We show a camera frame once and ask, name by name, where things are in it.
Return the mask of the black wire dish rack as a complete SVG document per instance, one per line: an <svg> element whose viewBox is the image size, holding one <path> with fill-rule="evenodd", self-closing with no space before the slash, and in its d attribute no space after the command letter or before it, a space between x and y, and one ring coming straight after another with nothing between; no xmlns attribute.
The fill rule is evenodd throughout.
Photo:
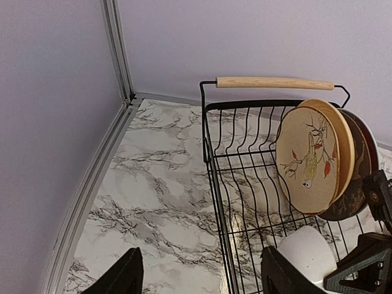
<svg viewBox="0 0 392 294"><path fill-rule="evenodd" d="M280 185L275 141L296 99L202 102L208 171L224 263L226 293L261 293L262 252L302 226L316 228L342 260L362 233L384 231L369 209L341 221L296 211Z"/></svg>

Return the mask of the cream gold rimmed plate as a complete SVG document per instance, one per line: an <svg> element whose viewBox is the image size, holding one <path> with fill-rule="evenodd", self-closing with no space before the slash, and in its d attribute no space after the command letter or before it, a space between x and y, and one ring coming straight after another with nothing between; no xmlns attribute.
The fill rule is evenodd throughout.
<svg viewBox="0 0 392 294"><path fill-rule="evenodd" d="M283 118L276 140L282 190L303 214L326 211L338 188L337 135L329 119L311 107L296 107Z"/></svg>

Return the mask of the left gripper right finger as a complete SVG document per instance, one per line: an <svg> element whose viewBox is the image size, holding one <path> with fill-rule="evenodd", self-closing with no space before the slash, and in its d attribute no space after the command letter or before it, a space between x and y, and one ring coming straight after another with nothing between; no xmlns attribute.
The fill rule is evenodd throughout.
<svg viewBox="0 0 392 294"><path fill-rule="evenodd" d="M273 246L264 248L261 268L263 293L324 293L321 288L310 282Z"/></svg>

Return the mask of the white bowl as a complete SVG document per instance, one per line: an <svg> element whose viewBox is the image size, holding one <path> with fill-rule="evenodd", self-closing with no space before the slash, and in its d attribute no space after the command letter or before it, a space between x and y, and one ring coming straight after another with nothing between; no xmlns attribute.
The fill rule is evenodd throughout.
<svg viewBox="0 0 392 294"><path fill-rule="evenodd" d="M324 278L337 269L333 252L315 228L303 226L285 237L277 250L309 281L322 288Z"/></svg>

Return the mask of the red teal floral plate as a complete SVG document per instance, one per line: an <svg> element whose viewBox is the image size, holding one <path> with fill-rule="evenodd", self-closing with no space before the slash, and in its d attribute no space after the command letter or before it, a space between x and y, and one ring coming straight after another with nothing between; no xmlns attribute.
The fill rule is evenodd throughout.
<svg viewBox="0 0 392 294"><path fill-rule="evenodd" d="M373 135L371 129L365 123L365 121L355 113L352 113L352 116L353 116L354 120L357 122L357 124L359 125L359 127L365 137L367 147L369 149L369 154L371 157L371 172L374 173L379 169L379 151L377 149L376 140L374 138L374 135Z"/></svg>

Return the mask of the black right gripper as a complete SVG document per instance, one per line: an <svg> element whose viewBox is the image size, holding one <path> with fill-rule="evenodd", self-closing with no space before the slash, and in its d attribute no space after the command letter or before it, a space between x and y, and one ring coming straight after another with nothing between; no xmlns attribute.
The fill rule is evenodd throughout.
<svg viewBox="0 0 392 294"><path fill-rule="evenodd" d="M391 179L377 170L363 179L362 190L373 219L391 235ZM336 293L391 293L391 236L360 235L357 247L337 263L323 286Z"/></svg>

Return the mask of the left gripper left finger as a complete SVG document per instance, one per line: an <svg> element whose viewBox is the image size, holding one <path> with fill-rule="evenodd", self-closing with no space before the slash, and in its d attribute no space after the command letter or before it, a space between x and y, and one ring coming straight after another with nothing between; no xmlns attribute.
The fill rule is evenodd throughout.
<svg viewBox="0 0 392 294"><path fill-rule="evenodd" d="M130 248L82 294L142 294L143 257L139 247Z"/></svg>

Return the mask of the grey reindeer plate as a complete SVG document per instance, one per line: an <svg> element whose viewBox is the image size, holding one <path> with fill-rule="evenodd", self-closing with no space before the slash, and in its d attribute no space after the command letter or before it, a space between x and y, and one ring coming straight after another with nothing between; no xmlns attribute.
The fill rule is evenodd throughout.
<svg viewBox="0 0 392 294"><path fill-rule="evenodd" d="M365 208L366 202L362 182L363 178L371 173L371 155L365 137L353 116L345 110L341 110L341 113L352 131L355 164L351 181L345 192L324 213L319 215L327 221L342 221L353 217Z"/></svg>

